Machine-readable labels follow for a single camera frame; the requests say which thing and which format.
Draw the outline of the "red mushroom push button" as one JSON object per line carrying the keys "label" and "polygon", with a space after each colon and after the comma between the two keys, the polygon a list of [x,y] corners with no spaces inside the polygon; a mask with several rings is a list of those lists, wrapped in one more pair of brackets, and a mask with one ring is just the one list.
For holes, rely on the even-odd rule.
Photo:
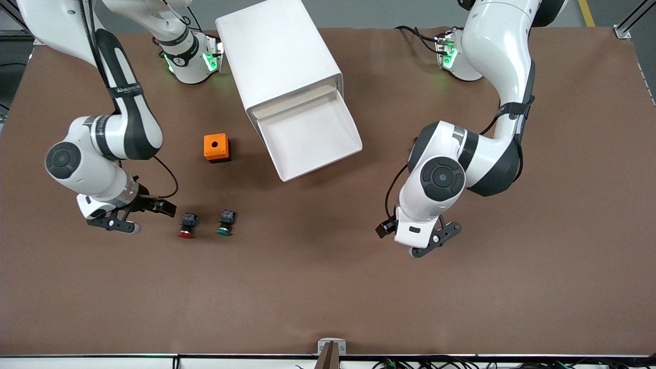
{"label": "red mushroom push button", "polygon": [[192,212],[185,212],[180,222],[180,231],[178,236],[190,240],[194,238],[194,229],[198,224],[198,216]]}

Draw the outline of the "white plastic drawer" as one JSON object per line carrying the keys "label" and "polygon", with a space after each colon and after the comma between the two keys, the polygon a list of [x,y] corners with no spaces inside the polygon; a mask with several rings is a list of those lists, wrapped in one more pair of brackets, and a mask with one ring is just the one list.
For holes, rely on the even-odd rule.
{"label": "white plastic drawer", "polygon": [[283,182],[331,165],[363,148],[342,94],[331,91],[258,121]]}
{"label": "white plastic drawer", "polygon": [[309,102],[310,100],[319,98],[324,94],[332,93],[337,90],[337,84],[333,80],[324,81],[314,84],[313,86],[309,86],[302,91],[281,96],[258,107],[253,107],[251,108],[251,114],[256,120],[265,119],[271,115],[285,112],[286,110],[297,107],[306,102]]}

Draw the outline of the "green mushroom push button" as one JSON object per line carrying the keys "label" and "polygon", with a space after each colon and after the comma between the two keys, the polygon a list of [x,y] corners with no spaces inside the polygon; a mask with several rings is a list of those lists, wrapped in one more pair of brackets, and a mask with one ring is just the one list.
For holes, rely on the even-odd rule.
{"label": "green mushroom push button", "polygon": [[216,231],[221,236],[231,236],[232,226],[236,222],[236,212],[232,210],[223,210],[219,220],[219,227]]}

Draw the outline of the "white drawer cabinet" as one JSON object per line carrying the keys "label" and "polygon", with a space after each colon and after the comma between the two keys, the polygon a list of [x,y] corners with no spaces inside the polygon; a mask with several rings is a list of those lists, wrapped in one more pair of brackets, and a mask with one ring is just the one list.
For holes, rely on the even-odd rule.
{"label": "white drawer cabinet", "polygon": [[318,86],[343,93],[343,74],[302,0],[265,0],[215,21],[244,111]]}

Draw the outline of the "orange button enclosure box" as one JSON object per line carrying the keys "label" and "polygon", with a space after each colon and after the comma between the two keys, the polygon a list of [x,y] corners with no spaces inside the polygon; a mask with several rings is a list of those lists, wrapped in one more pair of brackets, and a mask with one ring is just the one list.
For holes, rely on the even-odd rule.
{"label": "orange button enclosure box", "polygon": [[205,135],[203,139],[204,158],[210,163],[222,163],[232,160],[231,142],[225,133]]}

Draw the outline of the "brown upright post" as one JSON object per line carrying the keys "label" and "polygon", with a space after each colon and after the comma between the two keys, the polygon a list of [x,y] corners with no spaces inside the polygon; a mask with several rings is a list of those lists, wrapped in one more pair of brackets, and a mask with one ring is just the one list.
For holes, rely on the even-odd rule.
{"label": "brown upright post", "polygon": [[340,369],[340,346],[337,341],[319,343],[319,357],[314,369]]}

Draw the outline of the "aluminium frame profile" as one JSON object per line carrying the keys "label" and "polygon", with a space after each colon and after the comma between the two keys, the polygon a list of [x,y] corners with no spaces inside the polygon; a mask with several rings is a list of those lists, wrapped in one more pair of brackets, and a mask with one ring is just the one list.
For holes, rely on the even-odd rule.
{"label": "aluminium frame profile", "polygon": [[656,0],[642,0],[642,2],[633,11],[621,21],[620,24],[614,24],[614,34],[618,39],[630,39],[632,36],[630,30],[635,26],[651,9],[656,6]]}

